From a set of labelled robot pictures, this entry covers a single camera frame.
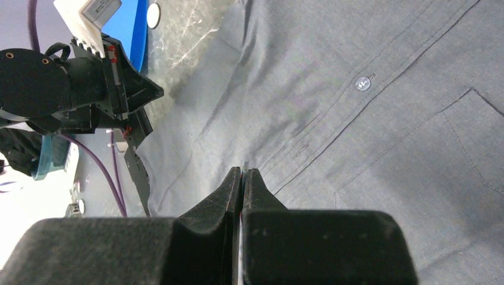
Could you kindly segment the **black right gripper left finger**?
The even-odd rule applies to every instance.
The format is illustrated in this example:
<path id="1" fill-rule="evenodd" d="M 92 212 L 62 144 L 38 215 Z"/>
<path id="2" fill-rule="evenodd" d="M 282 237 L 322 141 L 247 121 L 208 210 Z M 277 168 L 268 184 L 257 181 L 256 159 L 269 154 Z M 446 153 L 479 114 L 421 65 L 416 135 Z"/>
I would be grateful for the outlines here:
<path id="1" fill-rule="evenodd" d="M 185 214 L 49 218 L 23 234 L 2 284 L 237 284 L 241 169 Z"/>

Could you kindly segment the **grey button-up shirt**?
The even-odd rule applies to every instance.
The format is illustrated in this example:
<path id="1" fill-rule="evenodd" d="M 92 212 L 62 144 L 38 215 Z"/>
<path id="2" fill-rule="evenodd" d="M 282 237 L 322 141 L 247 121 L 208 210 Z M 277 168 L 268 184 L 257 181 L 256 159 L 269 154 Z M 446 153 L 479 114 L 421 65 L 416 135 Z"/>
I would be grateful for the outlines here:
<path id="1" fill-rule="evenodd" d="M 152 216 L 257 168 L 392 215 L 422 284 L 502 284 L 503 2 L 237 1 L 138 155 Z"/>

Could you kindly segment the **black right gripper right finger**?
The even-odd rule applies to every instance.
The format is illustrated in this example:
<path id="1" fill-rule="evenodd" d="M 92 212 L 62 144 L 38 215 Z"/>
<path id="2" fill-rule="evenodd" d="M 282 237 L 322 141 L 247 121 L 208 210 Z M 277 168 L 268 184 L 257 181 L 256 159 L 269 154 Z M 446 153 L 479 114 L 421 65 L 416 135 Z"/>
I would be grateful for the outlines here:
<path id="1" fill-rule="evenodd" d="M 245 284 L 417 284 L 397 222 L 374 210 L 289 210 L 259 170 L 247 172 Z"/>

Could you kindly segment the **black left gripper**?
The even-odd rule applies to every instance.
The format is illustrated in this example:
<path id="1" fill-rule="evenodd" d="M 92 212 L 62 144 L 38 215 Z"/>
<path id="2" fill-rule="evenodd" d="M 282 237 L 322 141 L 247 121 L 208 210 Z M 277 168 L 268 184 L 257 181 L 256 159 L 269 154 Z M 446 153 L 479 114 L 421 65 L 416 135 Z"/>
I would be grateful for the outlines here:
<path id="1" fill-rule="evenodd" d="M 119 40 L 102 40 L 104 56 L 75 39 L 48 54 L 2 50 L 1 128 L 26 123 L 41 134 L 92 134 L 127 126 L 124 159 L 150 217 L 149 176 L 136 151 L 153 130 L 142 107 L 163 97 L 163 88 L 132 66 Z"/>

